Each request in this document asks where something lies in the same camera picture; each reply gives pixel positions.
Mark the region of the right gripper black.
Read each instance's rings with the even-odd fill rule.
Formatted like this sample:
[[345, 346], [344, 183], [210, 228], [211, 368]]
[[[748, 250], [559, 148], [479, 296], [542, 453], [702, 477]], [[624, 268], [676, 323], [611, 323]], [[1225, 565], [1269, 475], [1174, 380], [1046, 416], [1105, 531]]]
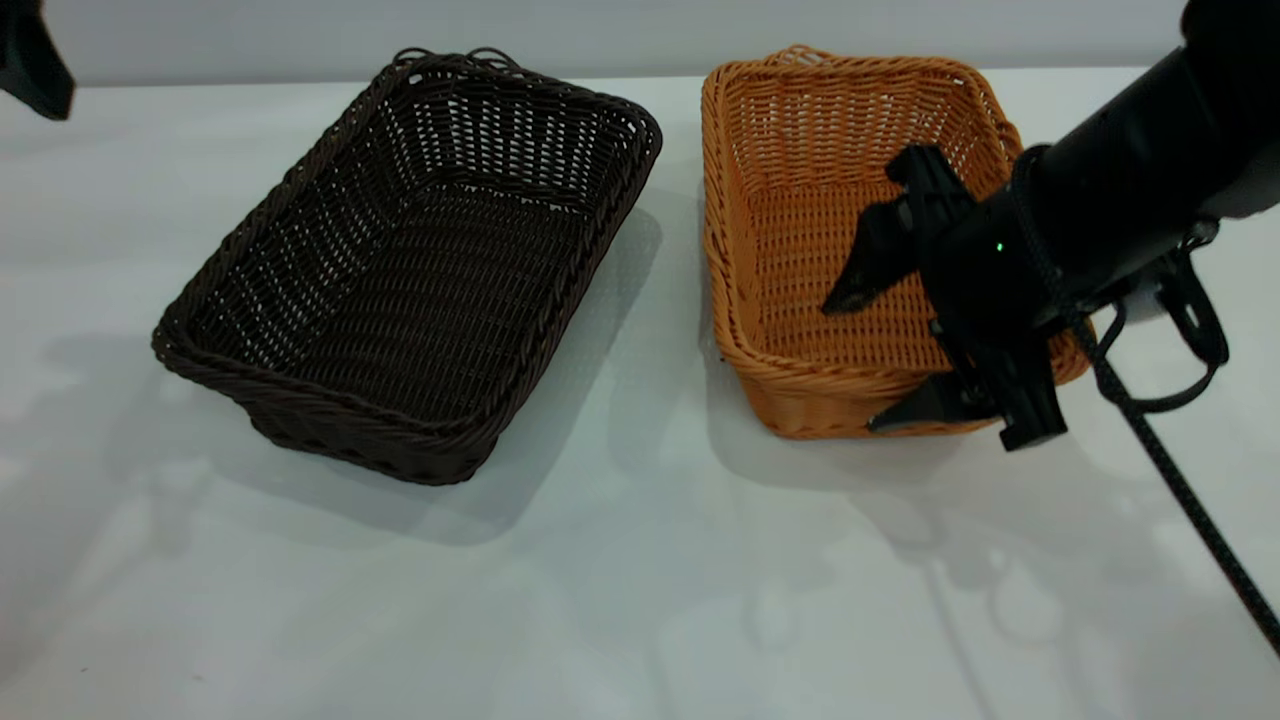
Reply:
[[888, 176], [902, 196], [860, 214], [823, 313], [861, 313], [915, 272], [950, 369], [925, 378], [867, 428], [887, 434], [1000, 419], [1009, 452], [1065, 434], [1043, 319], [1048, 295], [1018, 227], [1011, 188], [977, 200], [943, 151], [924, 145], [905, 147]]

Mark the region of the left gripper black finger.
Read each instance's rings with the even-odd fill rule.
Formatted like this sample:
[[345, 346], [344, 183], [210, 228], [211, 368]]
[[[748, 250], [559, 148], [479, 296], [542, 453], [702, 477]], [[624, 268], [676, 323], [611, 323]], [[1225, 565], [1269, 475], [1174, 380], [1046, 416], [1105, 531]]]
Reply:
[[51, 38], [42, 1], [1, 3], [1, 90], [46, 119], [70, 117], [76, 79]]

